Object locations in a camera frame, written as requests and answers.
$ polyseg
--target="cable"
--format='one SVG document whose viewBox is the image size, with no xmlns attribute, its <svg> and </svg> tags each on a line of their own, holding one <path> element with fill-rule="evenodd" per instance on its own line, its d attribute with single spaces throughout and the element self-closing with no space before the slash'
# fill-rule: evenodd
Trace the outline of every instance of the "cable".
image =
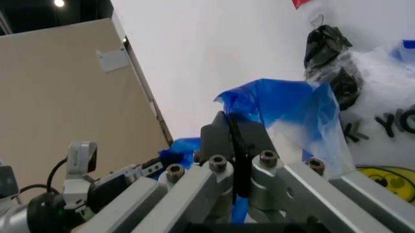
<svg viewBox="0 0 415 233">
<path fill-rule="evenodd" d="M 23 192 L 25 192 L 25 191 L 27 191 L 27 190 L 29 190 L 29 189 L 32 189 L 32 188 L 47 188 L 47 185 L 46 185 L 46 184 L 42 184 L 42 183 L 35 183 L 35 184 L 31 184 L 31 185 L 28 185 L 28 186 L 26 186 L 26 187 L 21 188 L 20 193 L 23 193 Z M 53 192 L 54 194 L 60 194 L 60 193 L 59 193 L 56 189 L 54 189 L 53 187 L 51 187 L 51 192 Z"/>
<path fill-rule="evenodd" d="M 48 193 L 52 192 L 52 179 L 53 179 L 53 176 L 55 175 L 56 171 L 60 168 L 60 166 L 62 166 L 64 163 L 66 163 L 67 160 L 68 159 L 65 158 L 65 159 L 61 160 L 59 163 L 57 163 L 55 165 L 55 167 L 53 167 L 51 173 L 48 176 L 48 180 L 46 181 L 46 191 Z"/>
</svg>

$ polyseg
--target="yellow smiley face sign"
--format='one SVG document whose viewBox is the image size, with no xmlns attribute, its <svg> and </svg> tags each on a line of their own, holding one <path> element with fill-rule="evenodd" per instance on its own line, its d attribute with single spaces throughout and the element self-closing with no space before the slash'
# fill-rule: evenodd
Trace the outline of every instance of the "yellow smiley face sign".
<svg viewBox="0 0 415 233">
<path fill-rule="evenodd" d="M 415 204 L 415 172 L 397 167 L 360 167 L 358 170 L 402 199 Z"/>
</svg>

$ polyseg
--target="white backdrop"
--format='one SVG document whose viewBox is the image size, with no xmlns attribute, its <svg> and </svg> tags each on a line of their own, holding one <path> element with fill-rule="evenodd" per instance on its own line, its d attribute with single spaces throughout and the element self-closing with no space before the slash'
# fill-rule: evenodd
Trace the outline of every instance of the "white backdrop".
<svg viewBox="0 0 415 233">
<path fill-rule="evenodd" d="M 414 0 L 324 0 L 359 50 L 415 38 Z M 199 136 L 222 91 L 303 79 L 310 28 L 291 0 L 112 0 L 173 138 Z"/>
</svg>

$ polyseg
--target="ceiling light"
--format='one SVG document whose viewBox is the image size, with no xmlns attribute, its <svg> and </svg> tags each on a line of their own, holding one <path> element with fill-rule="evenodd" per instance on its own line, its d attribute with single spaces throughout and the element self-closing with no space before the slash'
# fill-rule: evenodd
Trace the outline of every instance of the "ceiling light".
<svg viewBox="0 0 415 233">
<path fill-rule="evenodd" d="M 65 5 L 63 0 L 55 0 L 53 3 L 55 3 L 55 6 L 57 7 L 63 7 Z"/>
</svg>

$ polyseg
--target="hex socket screw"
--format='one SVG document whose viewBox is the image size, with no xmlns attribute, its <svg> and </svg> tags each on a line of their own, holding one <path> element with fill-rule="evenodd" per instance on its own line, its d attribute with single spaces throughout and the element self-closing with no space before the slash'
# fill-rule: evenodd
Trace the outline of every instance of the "hex socket screw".
<svg viewBox="0 0 415 233">
<path fill-rule="evenodd" d="M 223 172 L 226 170 L 227 160 L 222 155 L 213 155 L 209 158 L 209 168 L 214 172 Z"/>
<path fill-rule="evenodd" d="M 324 174 L 324 169 L 326 166 L 324 165 L 323 161 L 316 158 L 310 158 L 306 161 L 306 164 L 320 176 Z"/>
<path fill-rule="evenodd" d="M 172 183 L 176 183 L 185 174 L 185 169 L 181 164 L 171 164 L 166 168 L 166 178 Z"/>
<path fill-rule="evenodd" d="M 272 150 L 263 150 L 259 154 L 259 161 L 267 167 L 275 167 L 278 162 L 278 153 Z"/>
</svg>

